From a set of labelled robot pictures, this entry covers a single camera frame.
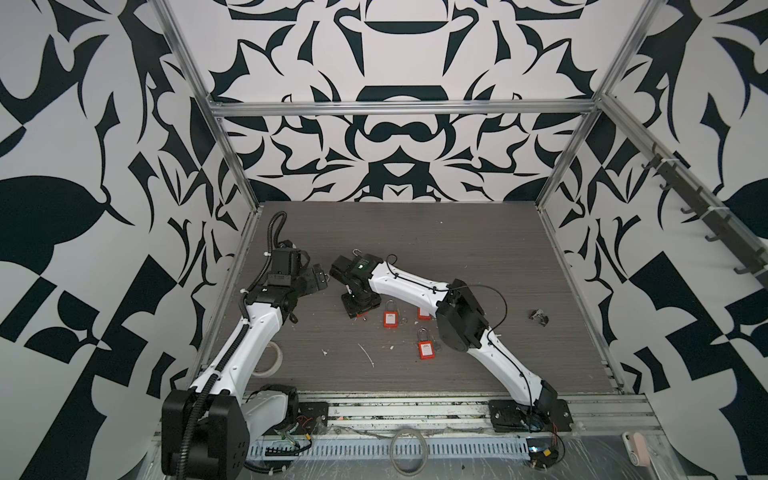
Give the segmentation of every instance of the black and white patterned wall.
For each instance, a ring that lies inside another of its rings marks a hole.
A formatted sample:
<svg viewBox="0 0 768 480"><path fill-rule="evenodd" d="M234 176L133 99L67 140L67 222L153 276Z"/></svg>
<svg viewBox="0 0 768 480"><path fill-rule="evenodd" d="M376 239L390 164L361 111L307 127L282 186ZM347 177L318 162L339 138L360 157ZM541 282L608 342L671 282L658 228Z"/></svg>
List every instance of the black and white patterned wall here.
<svg viewBox="0 0 768 480"><path fill-rule="evenodd" d="M765 238L768 5L670 0L618 98ZM768 292L605 116L546 206L627 387L690 474L768 474Z"/></svg>
<svg viewBox="0 0 768 480"><path fill-rule="evenodd" d="M215 101L590 98L637 0L173 0ZM576 114L229 118L260 200L534 200Z"/></svg>
<svg viewBox="0 0 768 480"><path fill-rule="evenodd" d="M144 0L0 3L3 478L135 478L249 208Z"/></svg>

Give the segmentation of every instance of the gray surface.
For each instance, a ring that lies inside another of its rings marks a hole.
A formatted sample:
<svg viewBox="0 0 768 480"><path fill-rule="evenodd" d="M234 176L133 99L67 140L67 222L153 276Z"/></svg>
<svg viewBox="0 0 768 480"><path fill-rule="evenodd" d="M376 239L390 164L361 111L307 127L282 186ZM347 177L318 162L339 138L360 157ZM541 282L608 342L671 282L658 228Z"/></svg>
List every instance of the gray surface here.
<svg viewBox="0 0 768 480"><path fill-rule="evenodd" d="M564 439L566 453L562 462L548 472L536 471L523 461L499 458L429 458L418 480L653 480L650 468L633 466L618 436ZM417 461L401 461L401 468L414 468ZM300 459L281 474L285 480L385 480L400 479L388 460L314 460ZM247 470L238 480L267 478Z"/></svg>
<svg viewBox="0 0 768 480"><path fill-rule="evenodd" d="M396 253L399 267L430 280L460 278L498 288L509 304L509 316L496 332L518 359L560 393L611 391L533 203L267 202L236 291L261 269L266 226L279 210L288 213L280 239L307 250L326 272L339 255L352 257L352 249L358 248L382 258ZM414 306L399 301L409 323L385 329L384 301L368 321L350 319L340 299L345 291L331 279L326 290L300 299L295 311L299 323L286 322L273 338L283 349L283 366L273 377L252 380L249 389L283 383L314 391L504 391L466 353L443 346L434 359L420 360L416 330L426 326L435 337L438 332L434 321L415 323ZM504 312L501 300L491 290L472 291L495 325ZM548 326L528 319L537 308L549 315ZM233 299L214 352L239 318ZM273 358L267 350L258 369L267 368Z"/></svg>

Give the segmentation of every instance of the wooden table surface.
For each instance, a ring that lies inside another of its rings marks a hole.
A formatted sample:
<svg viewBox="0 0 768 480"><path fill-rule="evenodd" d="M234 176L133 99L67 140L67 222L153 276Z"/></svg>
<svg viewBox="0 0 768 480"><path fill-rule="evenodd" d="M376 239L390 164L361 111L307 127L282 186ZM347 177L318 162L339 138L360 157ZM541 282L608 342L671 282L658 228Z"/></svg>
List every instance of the wooden table surface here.
<svg viewBox="0 0 768 480"><path fill-rule="evenodd" d="M321 263L326 272L339 255L352 258L357 248L382 258L395 253L398 267L430 280L450 283L459 278L501 290L509 314L496 333L521 362L559 393L611 392L533 203L267 202L236 292L259 273L266 227L279 210L288 213L280 239L307 250L312 263ZM300 299L298 324L286 321L273 338L284 354L282 367L268 379L251 380L249 391L267 383L305 391L504 391L480 362L445 345L434 359L421 360L416 331L424 326L435 338L439 335L434 320L416 322L414 306L398 300L400 315L408 322L385 329L382 311L388 297L382 296L382 306L363 321L346 315L340 298L345 291L331 279L327 289ZM484 288L472 292L495 325L504 312L501 299ZM549 315L546 327L528 319L535 309ZM214 355L239 318L233 297ZM257 369L268 368L273 360L268 349Z"/></svg>

